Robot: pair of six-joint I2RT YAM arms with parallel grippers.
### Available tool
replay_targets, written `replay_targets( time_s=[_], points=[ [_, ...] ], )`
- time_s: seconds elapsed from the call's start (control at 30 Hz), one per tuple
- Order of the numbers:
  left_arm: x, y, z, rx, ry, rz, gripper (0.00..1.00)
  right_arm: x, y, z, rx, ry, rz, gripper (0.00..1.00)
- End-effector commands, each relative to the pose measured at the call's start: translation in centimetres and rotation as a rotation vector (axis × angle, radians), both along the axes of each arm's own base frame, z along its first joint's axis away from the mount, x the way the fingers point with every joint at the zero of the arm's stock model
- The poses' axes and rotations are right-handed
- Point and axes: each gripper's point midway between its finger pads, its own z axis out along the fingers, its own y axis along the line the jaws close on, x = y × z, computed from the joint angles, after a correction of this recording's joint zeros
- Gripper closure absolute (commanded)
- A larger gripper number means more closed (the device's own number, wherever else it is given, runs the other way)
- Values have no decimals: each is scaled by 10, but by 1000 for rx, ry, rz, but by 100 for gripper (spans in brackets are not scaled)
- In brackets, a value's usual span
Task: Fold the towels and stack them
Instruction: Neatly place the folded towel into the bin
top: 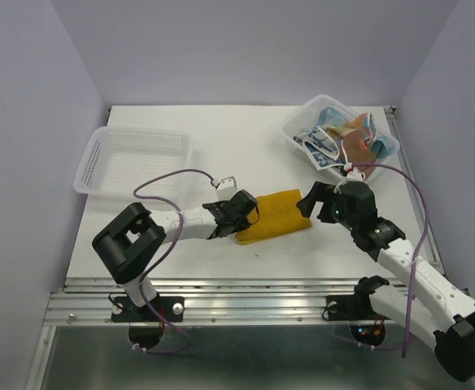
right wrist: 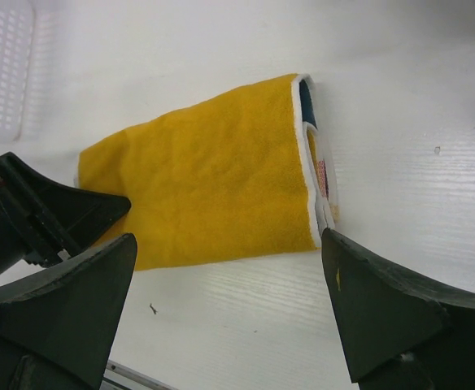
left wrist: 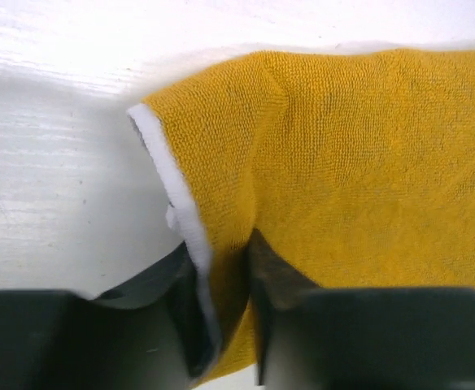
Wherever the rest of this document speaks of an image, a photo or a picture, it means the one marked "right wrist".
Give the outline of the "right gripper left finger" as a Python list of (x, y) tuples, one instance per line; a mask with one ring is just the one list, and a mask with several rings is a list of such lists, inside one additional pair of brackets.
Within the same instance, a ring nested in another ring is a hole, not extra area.
[(130, 233), (0, 286), (0, 389), (98, 389), (133, 277)]

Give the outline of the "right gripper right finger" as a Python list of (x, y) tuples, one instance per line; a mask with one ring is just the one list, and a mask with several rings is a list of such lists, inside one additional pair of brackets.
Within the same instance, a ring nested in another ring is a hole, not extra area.
[(321, 258), (351, 382), (361, 389), (475, 389), (475, 293), (326, 229)]

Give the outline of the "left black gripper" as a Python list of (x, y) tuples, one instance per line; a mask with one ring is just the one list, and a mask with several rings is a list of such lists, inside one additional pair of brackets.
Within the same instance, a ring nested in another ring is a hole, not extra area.
[(92, 246), (131, 208), (128, 198), (55, 182), (0, 156), (0, 275), (20, 260), (52, 267)]

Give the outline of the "yellow and blue towel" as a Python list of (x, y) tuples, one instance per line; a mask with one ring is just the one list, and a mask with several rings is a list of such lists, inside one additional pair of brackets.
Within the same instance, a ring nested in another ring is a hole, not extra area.
[(128, 198), (139, 271), (320, 248), (338, 219), (310, 76), (243, 85), (81, 151), (81, 189)]

